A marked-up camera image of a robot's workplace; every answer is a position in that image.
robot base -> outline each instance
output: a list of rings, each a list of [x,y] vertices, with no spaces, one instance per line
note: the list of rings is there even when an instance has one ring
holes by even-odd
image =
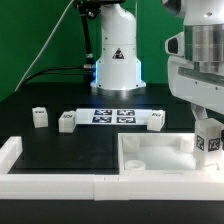
[[[144,94],[146,90],[146,84],[144,82],[135,89],[127,90],[112,90],[112,89],[103,89],[102,87],[96,86],[95,83],[91,83],[91,92],[104,96],[120,96],[120,97],[129,97],[139,94]]]

small white cube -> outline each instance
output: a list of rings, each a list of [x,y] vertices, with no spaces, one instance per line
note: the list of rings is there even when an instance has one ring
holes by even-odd
[[[75,129],[75,111],[65,111],[59,119],[59,132],[72,133]]]
[[[194,158],[201,166],[219,163],[223,158],[221,122],[209,118],[195,122]]]
[[[148,117],[147,130],[161,131],[164,123],[165,123],[165,111],[152,110]]]
[[[48,127],[48,115],[45,107],[33,108],[33,122],[35,128]]]

green wall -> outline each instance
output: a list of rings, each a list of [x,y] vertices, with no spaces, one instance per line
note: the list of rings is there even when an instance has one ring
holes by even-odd
[[[14,91],[68,3],[69,0],[1,0],[0,100]],[[123,7],[134,13],[135,0],[126,0]],[[100,20],[89,24],[97,58],[101,54]],[[167,13],[160,0],[138,0],[138,57],[147,83],[167,82],[168,56],[164,52],[164,42],[181,30],[182,20]],[[81,22],[77,10],[71,8],[32,72],[45,67],[83,63],[85,51]]]

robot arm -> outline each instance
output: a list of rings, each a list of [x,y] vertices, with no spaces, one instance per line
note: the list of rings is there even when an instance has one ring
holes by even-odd
[[[162,4],[174,15],[184,15],[183,32],[166,41],[171,55],[168,78],[172,94],[192,103],[197,168],[222,169],[224,125],[207,119],[205,108],[224,114],[224,2],[162,0]]]
[[[184,17],[185,0],[162,0],[162,4],[174,16]]]
[[[87,63],[95,64],[92,92],[128,97],[144,92],[141,62],[136,56],[136,18],[119,3],[125,0],[77,0],[84,27]],[[94,63],[86,18],[101,16],[102,54]]]

black tabletop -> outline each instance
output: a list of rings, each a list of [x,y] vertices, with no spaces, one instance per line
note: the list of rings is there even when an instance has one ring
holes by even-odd
[[[46,107],[49,127],[35,129],[33,107]],[[119,174],[118,133],[147,133],[146,126],[77,125],[58,132],[64,111],[77,108],[162,109],[162,132],[193,132],[190,104],[173,97],[168,85],[148,85],[129,98],[94,95],[83,84],[34,83],[0,103],[0,144],[22,136],[23,153],[10,174]],[[223,122],[223,117],[209,111]],[[0,223],[224,223],[224,202],[205,201],[0,201]]]

